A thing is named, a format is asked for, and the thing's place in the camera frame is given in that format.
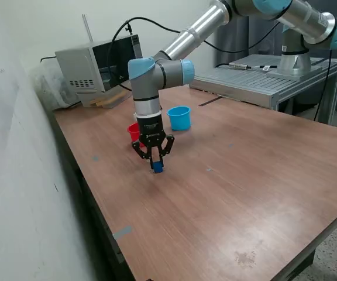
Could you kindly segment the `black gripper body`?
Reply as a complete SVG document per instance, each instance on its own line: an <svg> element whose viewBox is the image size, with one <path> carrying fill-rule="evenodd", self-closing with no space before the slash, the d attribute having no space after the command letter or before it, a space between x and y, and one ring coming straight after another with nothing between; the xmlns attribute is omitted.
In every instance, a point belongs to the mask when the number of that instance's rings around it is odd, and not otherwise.
<svg viewBox="0 0 337 281"><path fill-rule="evenodd" d="M166 138L161 113L153 117L137 118L140 130L139 140L145 146L161 146Z"/></svg>

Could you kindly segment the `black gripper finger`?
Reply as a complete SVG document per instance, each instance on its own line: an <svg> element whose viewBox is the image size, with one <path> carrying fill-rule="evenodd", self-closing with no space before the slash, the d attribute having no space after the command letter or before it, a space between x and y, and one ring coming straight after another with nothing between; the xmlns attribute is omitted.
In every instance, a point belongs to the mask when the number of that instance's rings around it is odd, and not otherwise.
<svg viewBox="0 0 337 281"><path fill-rule="evenodd" d="M132 142L132 147L135 150L135 152L140 156L140 158L149 161L150 168L153 170L154 167L153 167L152 149L150 147L146 147L139 140Z"/></svg>
<svg viewBox="0 0 337 281"><path fill-rule="evenodd" d="M159 163L160 163L160 167L163 168L164 167L164 162L163 162L163 157L165 155L168 155L171 152L171 149L173 147L175 141L175 137L173 135L167 135L166 136L166 145L165 147L162 147L163 144L160 144L157 148L159 151Z"/></svg>

